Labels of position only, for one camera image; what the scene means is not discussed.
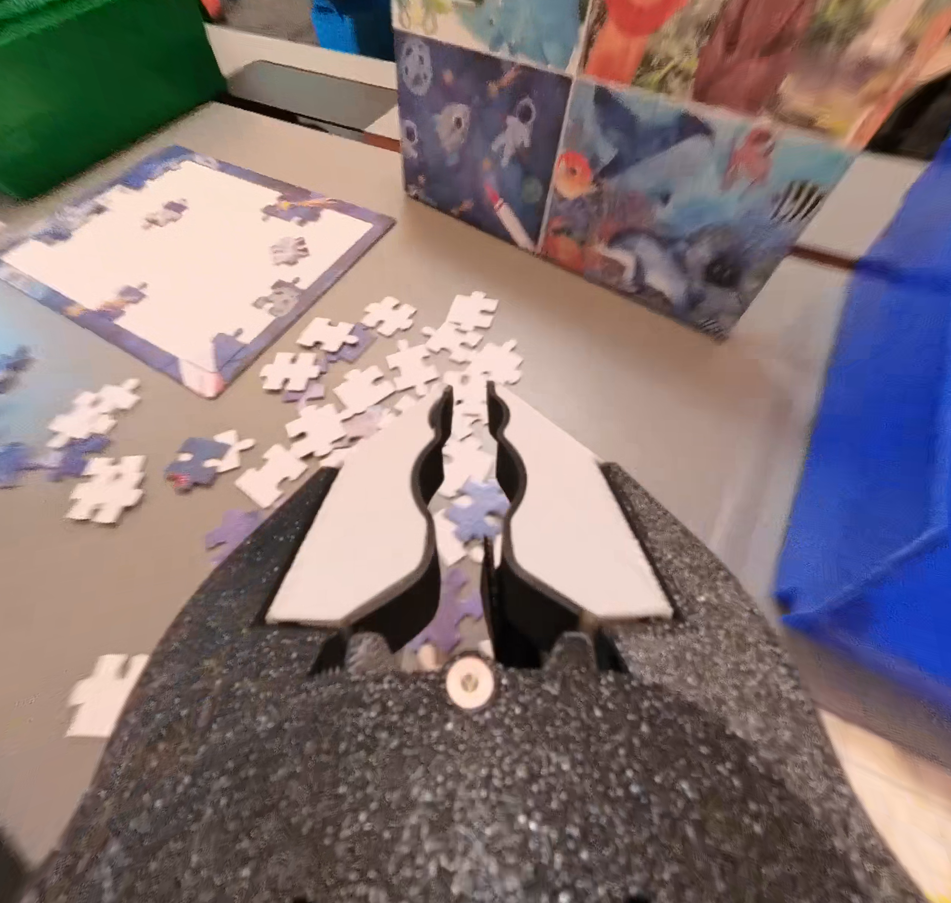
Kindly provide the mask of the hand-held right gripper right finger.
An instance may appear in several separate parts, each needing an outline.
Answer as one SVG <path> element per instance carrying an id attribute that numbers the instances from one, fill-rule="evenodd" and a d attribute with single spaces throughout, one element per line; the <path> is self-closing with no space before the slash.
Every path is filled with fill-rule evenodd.
<path id="1" fill-rule="evenodd" d="M 495 478 L 508 500 L 482 600 L 495 659 L 541 666 L 570 635 L 620 666 L 609 626 L 671 622 L 675 605 L 600 459 L 510 389 L 487 386 Z"/>

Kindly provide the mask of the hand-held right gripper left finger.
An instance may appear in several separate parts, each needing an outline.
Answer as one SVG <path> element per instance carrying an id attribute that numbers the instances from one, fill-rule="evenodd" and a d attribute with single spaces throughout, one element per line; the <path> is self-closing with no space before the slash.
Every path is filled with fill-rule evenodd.
<path id="1" fill-rule="evenodd" d="M 438 387 L 360 441 L 328 491 L 265 614 L 268 624 L 374 633 L 398 652 L 430 624 L 441 574 L 430 503 L 443 483 L 454 394 Z"/>

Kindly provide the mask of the pile of puzzle pieces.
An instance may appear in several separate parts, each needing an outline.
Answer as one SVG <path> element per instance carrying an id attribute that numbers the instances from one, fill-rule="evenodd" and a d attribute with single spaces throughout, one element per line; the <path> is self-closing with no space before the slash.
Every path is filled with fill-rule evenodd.
<path id="1" fill-rule="evenodd" d="M 205 536 L 213 564 L 222 564 L 281 502 L 286 483 L 301 478 L 308 464 L 340 469 L 346 457 L 367 438 L 396 424 L 437 387 L 455 393 L 453 432 L 445 448 L 445 478 L 437 496 L 447 503 L 434 513 L 436 546 L 442 567 L 438 607 L 422 631 L 409 639 L 398 658 L 430 671 L 461 650 L 460 625 L 487 621 L 481 600 L 468 586 L 461 564 L 482 559 L 482 539 L 499 535 L 507 505 L 489 467 L 476 426 L 487 421 L 484 388 L 489 380 L 513 385 L 521 377 L 523 359 L 517 341 L 501 345 L 484 340 L 493 324 L 498 301 L 482 291 L 459 294 L 440 326 L 423 326 L 422 341 L 397 343 L 379 366 L 351 367 L 332 393 L 325 396 L 321 377 L 328 368 L 360 360 L 378 337 L 404 334 L 412 328 L 414 310 L 394 297 L 368 305 L 363 323 L 348 326 L 317 318 L 298 340 L 318 352 L 279 352 L 261 371 L 263 389 L 282 392 L 281 400 L 296 404 L 297 416 L 287 421 L 284 444 L 271 445 L 256 467 L 234 480 L 236 489 L 255 504 L 254 510 L 231 509 Z M 44 470 L 51 482 L 73 482 L 65 518 L 70 522 L 104 523 L 112 527 L 142 500 L 148 458 L 119 456 L 109 451 L 109 433 L 119 414 L 140 401 L 140 384 L 126 379 L 96 391 L 78 392 L 69 410 L 57 412 L 41 445 L 14 438 L 2 421 L 2 488 L 17 487 L 23 475 Z"/>

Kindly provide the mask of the blue space puzzle tray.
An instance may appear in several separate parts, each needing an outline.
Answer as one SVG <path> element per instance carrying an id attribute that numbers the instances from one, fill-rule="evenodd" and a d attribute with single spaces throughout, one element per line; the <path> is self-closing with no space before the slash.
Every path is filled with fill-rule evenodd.
<path id="1" fill-rule="evenodd" d="M 279 196 L 330 201 L 303 227 L 262 220 Z M 144 230 L 146 213 L 188 211 Z M 393 217 L 182 146 L 168 146 L 84 192 L 2 244 L 2 280 L 199 397 L 215 399 L 310 311 L 396 224 Z M 310 255 L 276 266 L 269 247 L 305 238 Z M 299 278 L 295 309 L 253 308 L 278 279 Z M 148 297 L 117 322 L 93 315 L 123 286 Z"/>

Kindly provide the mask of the black desk panel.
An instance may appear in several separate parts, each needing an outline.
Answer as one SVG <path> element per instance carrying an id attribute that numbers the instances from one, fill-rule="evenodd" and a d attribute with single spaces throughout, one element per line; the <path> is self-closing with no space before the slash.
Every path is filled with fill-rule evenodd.
<path id="1" fill-rule="evenodd" d="M 256 60 L 226 80 L 218 102 L 314 131 L 360 139 L 397 106 L 393 90 Z"/>

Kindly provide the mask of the blue plastic bin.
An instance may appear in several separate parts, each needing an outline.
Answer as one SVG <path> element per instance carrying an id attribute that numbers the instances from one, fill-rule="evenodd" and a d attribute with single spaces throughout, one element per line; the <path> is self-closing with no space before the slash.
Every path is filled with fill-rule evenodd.
<path id="1" fill-rule="evenodd" d="M 852 273 L 774 596 L 949 716 L 950 140 Z"/>

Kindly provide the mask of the blue orange star puzzle piece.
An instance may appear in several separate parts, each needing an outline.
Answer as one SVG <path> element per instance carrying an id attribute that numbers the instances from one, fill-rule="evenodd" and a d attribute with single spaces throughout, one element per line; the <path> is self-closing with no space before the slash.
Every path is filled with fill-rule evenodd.
<path id="1" fill-rule="evenodd" d="M 123 286 L 91 312 L 93 315 L 101 316 L 107 321 L 117 322 L 129 308 L 138 305 L 148 297 L 148 288 L 148 283 L 139 283 L 137 286 Z"/>

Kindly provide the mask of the orange comet puzzle piece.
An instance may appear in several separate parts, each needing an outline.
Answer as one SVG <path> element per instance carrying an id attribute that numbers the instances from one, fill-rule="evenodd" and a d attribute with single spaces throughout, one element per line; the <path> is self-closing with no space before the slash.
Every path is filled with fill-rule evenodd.
<path id="1" fill-rule="evenodd" d="M 262 220 L 278 219 L 297 226 L 306 226 L 320 220 L 329 200 L 322 197 L 279 198 L 261 209 Z"/>

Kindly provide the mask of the illustrated puzzle box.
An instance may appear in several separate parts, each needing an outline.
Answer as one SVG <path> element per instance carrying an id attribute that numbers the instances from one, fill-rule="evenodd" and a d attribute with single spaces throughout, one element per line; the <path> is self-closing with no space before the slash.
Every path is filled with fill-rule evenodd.
<path id="1" fill-rule="evenodd" d="M 949 0 L 391 0 L 406 195 L 724 338 Z"/>

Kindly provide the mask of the green plastic bin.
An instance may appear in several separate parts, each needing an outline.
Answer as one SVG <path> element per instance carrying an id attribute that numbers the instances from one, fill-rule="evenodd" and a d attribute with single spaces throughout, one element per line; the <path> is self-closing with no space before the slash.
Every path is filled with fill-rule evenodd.
<path id="1" fill-rule="evenodd" d="M 42 196 L 223 94 L 202 7 L 2 0 L 2 195 Z"/>

